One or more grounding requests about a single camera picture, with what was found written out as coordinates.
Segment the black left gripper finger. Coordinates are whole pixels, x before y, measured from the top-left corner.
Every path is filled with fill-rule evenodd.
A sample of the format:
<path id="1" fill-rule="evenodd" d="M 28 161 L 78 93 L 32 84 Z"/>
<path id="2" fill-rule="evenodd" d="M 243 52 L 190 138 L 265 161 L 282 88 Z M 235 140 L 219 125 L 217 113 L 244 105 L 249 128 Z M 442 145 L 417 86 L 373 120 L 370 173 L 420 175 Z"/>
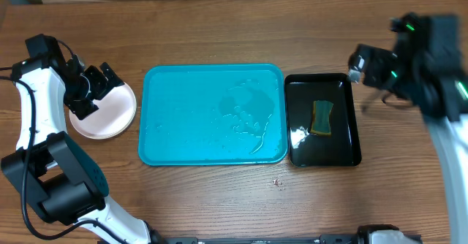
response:
<path id="1" fill-rule="evenodd" d="M 106 78 L 105 93 L 110 92 L 113 88 L 124 85 L 124 81 L 112 70 L 107 62 L 102 63 L 99 68 Z"/>
<path id="2" fill-rule="evenodd" d="M 83 120 L 99 108 L 92 101 L 73 101 L 69 109 L 79 120 Z"/>

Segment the white plate with red squiggle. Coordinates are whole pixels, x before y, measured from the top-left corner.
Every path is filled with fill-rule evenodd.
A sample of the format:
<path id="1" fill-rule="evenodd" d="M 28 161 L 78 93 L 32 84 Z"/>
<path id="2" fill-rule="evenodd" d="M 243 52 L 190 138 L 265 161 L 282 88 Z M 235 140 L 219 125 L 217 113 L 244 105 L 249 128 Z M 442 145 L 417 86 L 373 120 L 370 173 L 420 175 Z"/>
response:
<path id="1" fill-rule="evenodd" d="M 69 111 L 73 128 L 94 140 L 109 139 L 125 131 L 137 110 L 135 93 L 127 83 L 113 88 L 102 100 L 94 100 L 94 103 L 98 110 L 83 120 Z"/>

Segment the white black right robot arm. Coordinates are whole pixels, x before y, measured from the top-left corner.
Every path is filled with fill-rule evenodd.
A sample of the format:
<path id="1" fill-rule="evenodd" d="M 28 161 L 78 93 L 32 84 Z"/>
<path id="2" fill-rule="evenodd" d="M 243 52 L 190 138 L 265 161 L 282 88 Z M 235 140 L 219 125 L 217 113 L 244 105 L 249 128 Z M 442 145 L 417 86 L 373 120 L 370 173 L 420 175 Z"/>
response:
<path id="1" fill-rule="evenodd" d="M 467 72 L 454 14 L 407 13 L 390 22 L 392 50 L 359 44 L 348 79 L 375 88 L 362 104 L 389 96 L 420 109 L 437 152 L 445 185 L 452 243 L 467 242 Z"/>

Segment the green yellow sponge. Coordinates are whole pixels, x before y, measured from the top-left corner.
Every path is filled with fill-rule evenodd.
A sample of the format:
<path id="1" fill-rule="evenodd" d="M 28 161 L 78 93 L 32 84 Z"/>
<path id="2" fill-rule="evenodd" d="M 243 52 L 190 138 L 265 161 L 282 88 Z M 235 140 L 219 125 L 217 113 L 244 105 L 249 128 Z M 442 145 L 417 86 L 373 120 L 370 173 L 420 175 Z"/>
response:
<path id="1" fill-rule="evenodd" d="M 312 124 L 309 132 L 320 136 L 331 136 L 331 112 L 333 103 L 326 100 L 313 102 Z"/>

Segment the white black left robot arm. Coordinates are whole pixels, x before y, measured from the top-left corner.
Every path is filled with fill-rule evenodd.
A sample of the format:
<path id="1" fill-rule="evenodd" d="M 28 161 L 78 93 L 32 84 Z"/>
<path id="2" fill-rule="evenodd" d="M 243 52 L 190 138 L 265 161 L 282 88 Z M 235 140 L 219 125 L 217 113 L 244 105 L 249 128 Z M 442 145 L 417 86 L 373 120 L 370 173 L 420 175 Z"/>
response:
<path id="1" fill-rule="evenodd" d="M 1 171 L 20 194 L 26 228 L 41 240 L 83 227 L 105 243 L 164 243 L 111 198 L 100 167 L 67 133 L 66 109 L 83 120 L 127 84 L 107 63 L 84 66 L 75 53 L 65 59 L 65 44 L 55 37 L 38 34 L 25 43 L 29 57 L 6 78 L 20 94 L 21 131 Z"/>

